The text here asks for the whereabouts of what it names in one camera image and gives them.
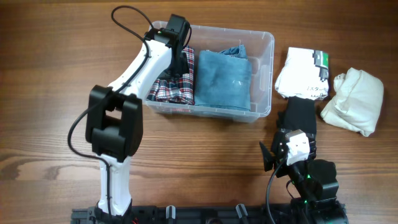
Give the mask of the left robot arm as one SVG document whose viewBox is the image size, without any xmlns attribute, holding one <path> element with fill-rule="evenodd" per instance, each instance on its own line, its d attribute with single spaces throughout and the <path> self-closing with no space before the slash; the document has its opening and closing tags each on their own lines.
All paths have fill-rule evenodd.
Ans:
<svg viewBox="0 0 398 224">
<path fill-rule="evenodd" d="M 127 70 L 90 92 L 85 137 L 101 169 L 101 197 L 94 208 L 101 223 L 132 220 L 129 165 L 143 136 L 142 101 L 162 73 L 188 72 L 184 50 L 191 34 L 191 27 L 151 28 Z"/>
</svg>

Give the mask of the plaid shirt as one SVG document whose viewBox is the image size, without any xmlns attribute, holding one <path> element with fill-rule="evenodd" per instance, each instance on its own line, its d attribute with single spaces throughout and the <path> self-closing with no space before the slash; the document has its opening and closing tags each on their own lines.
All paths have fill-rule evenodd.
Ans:
<svg viewBox="0 0 398 224">
<path fill-rule="evenodd" d="M 195 50 L 187 46 L 182 52 L 187 56 L 188 73 L 180 78 L 158 78 L 152 84 L 146 100 L 165 103 L 194 105 L 194 65 Z"/>
</svg>

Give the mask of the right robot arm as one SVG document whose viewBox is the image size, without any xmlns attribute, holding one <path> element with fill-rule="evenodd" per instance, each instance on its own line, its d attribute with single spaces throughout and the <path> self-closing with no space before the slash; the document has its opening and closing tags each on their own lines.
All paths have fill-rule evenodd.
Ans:
<svg viewBox="0 0 398 224">
<path fill-rule="evenodd" d="M 274 135 L 272 150 L 259 143 L 264 170 L 273 171 L 264 206 L 271 223 L 349 223 L 345 206 L 336 197 L 339 184 L 335 163 L 316 158 L 315 138 L 315 134 L 300 129 L 280 128 Z M 283 212 L 271 208 L 269 197 L 274 178 L 285 175 L 300 196 L 292 197 Z"/>
</svg>

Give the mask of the blue jeans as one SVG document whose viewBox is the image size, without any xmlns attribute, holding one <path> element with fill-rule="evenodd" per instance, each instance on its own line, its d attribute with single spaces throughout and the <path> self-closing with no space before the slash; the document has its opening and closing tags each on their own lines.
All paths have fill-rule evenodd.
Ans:
<svg viewBox="0 0 398 224">
<path fill-rule="evenodd" d="M 251 109 L 252 65 L 244 45 L 199 54 L 194 100 L 196 106 L 228 110 Z"/>
</svg>

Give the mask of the cream garment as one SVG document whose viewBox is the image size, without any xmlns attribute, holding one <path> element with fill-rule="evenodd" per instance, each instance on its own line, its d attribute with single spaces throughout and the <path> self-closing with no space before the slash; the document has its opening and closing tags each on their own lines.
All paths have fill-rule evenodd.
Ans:
<svg viewBox="0 0 398 224">
<path fill-rule="evenodd" d="M 320 113 L 324 122 L 360 133 L 375 132 L 381 114 L 384 85 L 364 70 L 350 68 L 333 80 L 335 96 Z"/>
</svg>

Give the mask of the black garment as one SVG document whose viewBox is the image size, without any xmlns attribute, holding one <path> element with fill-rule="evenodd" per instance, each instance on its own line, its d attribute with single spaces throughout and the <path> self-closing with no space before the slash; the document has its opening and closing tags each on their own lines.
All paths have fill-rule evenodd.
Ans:
<svg viewBox="0 0 398 224">
<path fill-rule="evenodd" d="M 297 96 L 289 97 L 286 109 L 278 112 L 277 127 L 292 131 L 300 129 L 316 135 L 315 101 Z"/>
</svg>

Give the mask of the white printed t-shirt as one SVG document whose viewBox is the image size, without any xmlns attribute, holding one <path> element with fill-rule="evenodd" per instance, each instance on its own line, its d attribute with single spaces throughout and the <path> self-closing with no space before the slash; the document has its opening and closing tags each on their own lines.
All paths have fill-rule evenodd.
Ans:
<svg viewBox="0 0 398 224">
<path fill-rule="evenodd" d="M 289 47 L 285 65 L 275 81 L 275 90 L 284 98 L 323 100 L 328 96 L 328 78 L 328 53 Z"/>
</svg>

